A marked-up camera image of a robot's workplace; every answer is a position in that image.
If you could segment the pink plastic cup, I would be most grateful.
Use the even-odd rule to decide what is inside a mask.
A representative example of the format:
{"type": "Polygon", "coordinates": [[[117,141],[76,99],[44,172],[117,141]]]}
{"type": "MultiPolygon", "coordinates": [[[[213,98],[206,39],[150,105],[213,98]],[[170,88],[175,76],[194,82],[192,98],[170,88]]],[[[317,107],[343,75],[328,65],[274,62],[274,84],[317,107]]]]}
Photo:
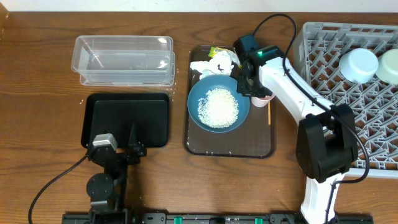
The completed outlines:
{"type": "Polygon", "coordinates": [[[269,102],[275,97],[275,94],[272,94],[271,96],[265,96],[263,98],[258,98],[258,97],[251,97],[251,103],[258,108],[265,107],[266,105],[269,104],[269,102]]]}

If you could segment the light blue bowl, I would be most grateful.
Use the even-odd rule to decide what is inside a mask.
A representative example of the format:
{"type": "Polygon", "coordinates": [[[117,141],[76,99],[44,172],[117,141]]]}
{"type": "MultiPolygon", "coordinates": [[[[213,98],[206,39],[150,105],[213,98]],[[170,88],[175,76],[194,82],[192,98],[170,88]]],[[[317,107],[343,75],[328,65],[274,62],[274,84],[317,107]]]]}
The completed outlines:
{"type": "Polygon", "coordinates": [[[339,67],[346,80],[353,83],[367,83],[375,75],[379,61],[372,51],[358,48],[344,54],[340,58],[339,67]]]}

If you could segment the mint green bowl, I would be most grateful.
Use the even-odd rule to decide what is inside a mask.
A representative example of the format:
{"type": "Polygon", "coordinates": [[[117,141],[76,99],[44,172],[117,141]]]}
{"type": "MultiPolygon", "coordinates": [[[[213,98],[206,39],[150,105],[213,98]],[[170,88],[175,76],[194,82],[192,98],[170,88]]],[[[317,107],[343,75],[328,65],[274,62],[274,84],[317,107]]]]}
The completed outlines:
{"type": "Polygon", "coordinates": [[[398,83],[398,49],[390,49],[382,54],[379,60],[377,77],[383,82],[396,85],[398,83]]]}

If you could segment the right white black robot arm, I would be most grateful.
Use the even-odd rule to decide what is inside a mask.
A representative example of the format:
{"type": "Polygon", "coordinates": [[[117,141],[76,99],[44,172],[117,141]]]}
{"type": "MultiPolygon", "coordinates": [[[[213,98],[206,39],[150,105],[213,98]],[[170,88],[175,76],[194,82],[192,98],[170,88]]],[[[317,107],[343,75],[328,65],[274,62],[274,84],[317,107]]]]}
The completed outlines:
{"type": "Polygon", "coordinates": [[[307,223],[329,223],[335,217],[336,190],[358,158],[352,109],[318,94],[277,46],[261,47],[248,34],[233,49],[241,64],[238,93],[275,95],[296,121],[296,158],[307,177],[300,212],[307,223]]]}

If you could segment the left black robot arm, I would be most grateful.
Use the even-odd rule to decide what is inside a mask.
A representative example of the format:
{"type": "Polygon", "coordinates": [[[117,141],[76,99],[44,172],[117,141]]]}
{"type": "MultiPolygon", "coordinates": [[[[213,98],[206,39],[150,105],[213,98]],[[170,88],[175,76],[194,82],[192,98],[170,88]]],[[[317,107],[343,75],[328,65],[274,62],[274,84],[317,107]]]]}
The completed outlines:
{"type": "Polygon", "coordinates": [[[93,175],[86,185],[90,197],[91,223],[131,223],[131,211],[125,207],[128,167],[140,163],[146,148],[132,126],[127,150],[117,152],[118,144],[111,133],[97,135],[87,149],[89,161],[104,171],[93,175]]]}

